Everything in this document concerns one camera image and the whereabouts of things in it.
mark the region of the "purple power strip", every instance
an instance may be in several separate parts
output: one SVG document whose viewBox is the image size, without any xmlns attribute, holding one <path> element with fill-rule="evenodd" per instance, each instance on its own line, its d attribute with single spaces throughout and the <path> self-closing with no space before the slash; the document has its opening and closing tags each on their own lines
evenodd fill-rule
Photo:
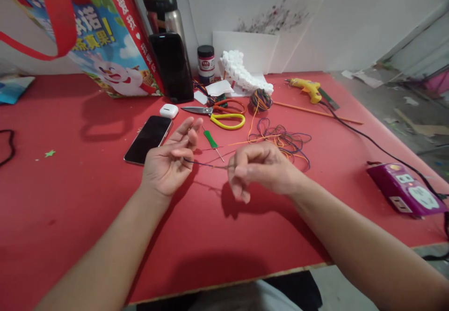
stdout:
<svg viewBox="0 0 449 311">
<path fill-rule="evenodd" d="M 448 210 L 448 207 L 425 185 L 413 178 L 402 164 L 376 165 L 368 168 L 367 172 L 399 213 L 421 217 Z"/>
</svg>

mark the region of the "yellow scissor handle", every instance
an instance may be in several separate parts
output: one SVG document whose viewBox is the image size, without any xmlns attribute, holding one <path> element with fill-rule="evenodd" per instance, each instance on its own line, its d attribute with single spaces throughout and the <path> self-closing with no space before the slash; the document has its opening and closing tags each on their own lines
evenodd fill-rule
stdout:
<svg viewBox="0 0 449 311">
<path fill-rule="evenodd" d="M 217 119 L 220 118 L 241 118 L 242 122 L 240 124 L 234 125 L 234 126 L 228 126 L 224 125 L 222 122 L 219 122 Z M 245 124 L 245 116 L 241 114 L 225 114 L 225 115 L 210 115 L 210 120 L 213 121 L 215 124 L 217 124 L 219 127 L 225 130 L 236 130 L 240 129 L 243 124 Z"/>
</svg>

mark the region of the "wrist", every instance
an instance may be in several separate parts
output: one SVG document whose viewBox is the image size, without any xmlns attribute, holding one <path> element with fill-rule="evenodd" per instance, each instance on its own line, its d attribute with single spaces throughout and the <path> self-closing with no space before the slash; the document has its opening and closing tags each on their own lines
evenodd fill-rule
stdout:
<svg viewBox="0 0 449 311">
<path fill-rule="evenodd" d="M 295 203 L 301 204 L 308 198 L 315 196 L 319 188 L 320 186 L 316 182 L 306 178 L 297 185 L 295 192 L 289 195 L 289 198 Z"/>
<path fill-rule="evenodd" d="M 140 185 L 134 196 L 146 205 L 150 205 L 152 210 L 162 214 L 166 212 L 172 200 L 171 196 L 164 195 L 155 188 L 145 185 Z"/>
</svg>

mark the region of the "finger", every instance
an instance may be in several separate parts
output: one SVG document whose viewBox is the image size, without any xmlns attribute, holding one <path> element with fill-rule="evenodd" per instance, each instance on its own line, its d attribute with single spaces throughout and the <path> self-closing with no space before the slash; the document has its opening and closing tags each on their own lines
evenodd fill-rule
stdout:
<svg viewBox="0 0 449 311">
<path fill-rule="evenodd" d="M 277 167 L 274 165 L 248 164 L 235 168 L 235 177 L 240 178 L 245 183 L 259 182 L 267 183 L 276 179 Z"/>
<path fill-rule="evenodd" d="M 242 186 L 242 201 L 244 203 L 249 203 L 251 199 L 251 194 L 249 193 L 248 185 L 243 183 Z"/>
<path fill-rule="evenodd" d="M 277 147 L 269 142 L 250 144 L 238 148 L 236 151 L 235 166 L 245 166 L 248 163 L 263 163 Z"/>
<path fill-rule="evenodd" d="M 155 153 L 158 156 L 168 157 L 171 155 L 173 150 L 178 150 L 187 147 L 188 140 L 182 140 L 180 142 L 163 145 L 161 147 L 157 147 L 155 149 L 151 149 L 148 154 Z"/>
<path fill-rule="evenodd" d="M 236 200 L 242 201 L 242 192 L 243 192 L 243 183 L 239 178 L 235 177 L 235 155 L 229 159 L 228 163 L 228 180 L 229 185 L 231 186 L 232 194 L 234 195 Z"/>
<path fill-rule="evenodd" d="M 200 132 L 202 126 L 203 126 L 203 119 L 197 118 L 197 120 L 192 126 L 192 129 L 194 129 L 196 132 Z"/>
<path fill-rule="evenodd" d="M 198 134 L 195 130 L 190 130 L 187 134 L 188 136 L 188 146 L 194 151 L 198 145 Z"/>
<path fill-rule="evenodd" d="M 188 169 L 193 167 L 193 151 L 189 148 L 180 148 L 171 151 L 172 156 L 175 158 L 180 158 L 181 163 Z"/>
<path fill-rule="evenodd" d="M 177 129 L 170 138 L 167 140 L 166 144 L 172 144 L 175 142 L 179 142 L 182 138 L 187 134 L 188 130 L 192 126 L 194 121 L 193 117 L 188 117 Z"/>
</svg>

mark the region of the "small screwdriver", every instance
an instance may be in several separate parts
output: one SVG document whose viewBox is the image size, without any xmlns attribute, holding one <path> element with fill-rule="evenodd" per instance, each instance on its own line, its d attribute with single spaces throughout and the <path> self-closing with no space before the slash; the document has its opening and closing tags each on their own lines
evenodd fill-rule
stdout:
<svg viewBox="0 0 449 311">
<path fill-rule="evenodd" d="M 221 156 L 220 152 L 218 152 L 218 150 L 217 150 L 217 148 L 218 148 L 217 143 L 214 142 L 214 139 L 213 139 L 212 136 L 210 135 L 210 132 L 207 131 L 207 130 L 204 128 L 204 125 L 203 125 L 203 130 L 204 130 L 204 135 L 206 136 L 207 140 L 209 140 L 210 146 L 211 146 L 213 149 L 215 149 L 215 151 L 217 151 L 217 153 L 218 153 L 218 155 L 220 156 L 221 160 L 224 162 L 223 157 Z"/>
</svg>

